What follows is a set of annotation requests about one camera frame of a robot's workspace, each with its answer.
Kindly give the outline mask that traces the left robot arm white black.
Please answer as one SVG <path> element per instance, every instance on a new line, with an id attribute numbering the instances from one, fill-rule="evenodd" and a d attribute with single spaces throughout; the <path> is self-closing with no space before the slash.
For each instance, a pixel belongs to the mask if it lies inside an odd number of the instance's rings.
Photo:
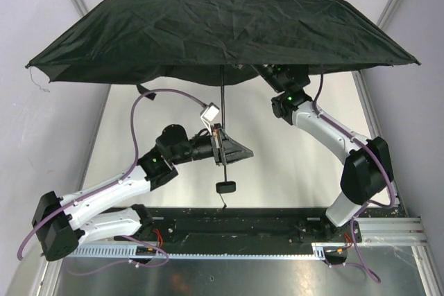
<path id="1" fill-rule="evenodd" d="M 83 243 L 133 236 L 150 224 L 148 212 L 140 206 L 115 214 L 108 209 L 164 186 L 178 175 L 177 165 L 212 158 L 217 166 L 227 166 L 253 155 L 251 149 L 229 137 L 220 124 L 212 126 L 208 134 L 193 137 L 188 137 L 181 125 L 169 125 L 155 140 L 154 147 L 122 174 L 62 197 L 52 191 L 45 193 L 31 225 L 45 259 L 57 261 Z"/>

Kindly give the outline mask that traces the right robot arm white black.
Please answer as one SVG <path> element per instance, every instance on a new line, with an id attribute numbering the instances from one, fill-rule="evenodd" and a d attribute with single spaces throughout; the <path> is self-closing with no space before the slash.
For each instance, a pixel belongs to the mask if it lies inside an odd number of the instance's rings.
<path id="1" fill-rule="evenodd" d="M 369 139 L 320 108 L 319 97 L 304 91 L 310 83 L 307 67 L 265 64 L 253 69 L 277 94 L 271 100 L 275 117 L 310 134 L 343 165 L 341 192 L 320 219 L 324 237 L 351 223 L 370 204 L 395 206 L 391 155 L 383 138 Z"/>

